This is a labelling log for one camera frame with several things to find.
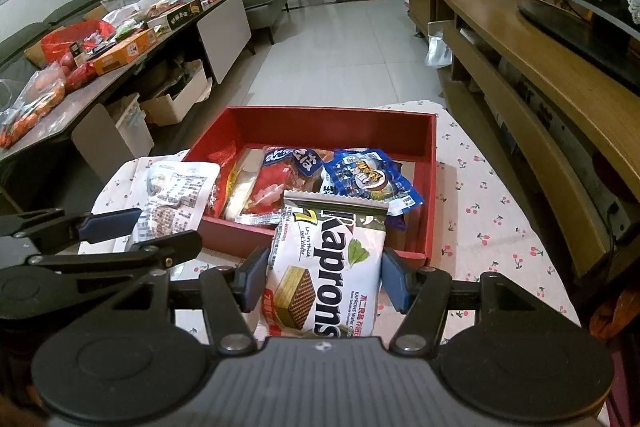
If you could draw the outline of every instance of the tile floor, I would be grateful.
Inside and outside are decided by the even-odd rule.
[[[424,65],[427,44],[402,0],[301,7],[283,12],[275,45],[258,33],[208,100],[182,124],[152,131],[151,155],[191,147],[227,105],[376,107],[410,100],[445,105],[436,70]],[[91,210],[104,184],[72,146],[38,208]]]
[[[402,0],[305,7],[284,13],[275,45],[243,105],[375,107],[428,99],[444,105],[427,44]],[[227,77],[223,84],[233,82]]]

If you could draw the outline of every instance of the red tray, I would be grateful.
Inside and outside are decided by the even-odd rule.
[[[236,142],[239,150],[273,145],[334,150],[378,148],[394,160],[413,162],[414,187],[424,204],[407,217],[405,250],[413,267],[431,257],[436,191],[436,116],[417,112],[333,107],[227,107],[184,161],[207,161],[213,151]],[[246,258],[270,247],[273,230],[204,216],[198,228],[206,248]]]

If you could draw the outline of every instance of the cherry print tablecloth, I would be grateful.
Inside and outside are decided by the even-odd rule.
[[[431,266],[448,271],[454,279],[467,281],[477,281],[485,271],[503,273],[578,323],[540,239],[454,118],[440,104],[428,100],[383,108],[437,116],[436,221]],[[380,292],[374,334],[382,337],[386,345],[401,321],[402,315]],[[473,311],[450,312],[443,342],[473,323]]]
[[[577,323],[574,308],[538,236],[531,231],[524,213],[491,165],[453,117],[441,105],[427,100],[383,108],[437,115],[437,200],[431,264],[459,280],[478,280],[484,271],[504,273]],[[133,180],[146,176],[152,163],[161,159],[180,161],[184,154],[140,158],[124,164],[98,196],[93,212],[136,206],[136,195],[131,191]],[[124,247],[125,242],[120,240],[118,244]],[[111,251],[113,243],[116,242],[83,243],[79,253]],[[240,262],[241,259],[204,250],[198,259],[176,267],[172,277],[192,279],[207,266]],[[206,341],[200,312],[179,312],[177,317],[178,325]],[[382,337],[386,345],[401,321],[402,315],[393,309],[385,292],[381,291],[374,334]],[[255,325],[255,314],[250,322]],[[443,340],[473,323],[473,311],[451,312]],[[256,331],[258,338],[263,334],[263,331]]]

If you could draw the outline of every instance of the wooden tv stand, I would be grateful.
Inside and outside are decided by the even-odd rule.
[[[560,148],[497,68],[460,33],[468,26],[520,71],[604,155],[640,200],[640,97],[526,21],[519,0],[410,0],[409,17],[447,21],[452,78],[470,75],[522,150],[583,277],[609,251],[602,219]],[[609,280],[640,257],[640,237],[618,248]]]

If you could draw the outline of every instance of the wafer picture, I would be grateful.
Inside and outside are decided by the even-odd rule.
[[[309,270],[289,266],[276,289],[273,303],[284,327],[302,330],[315,299],[316,290]]]

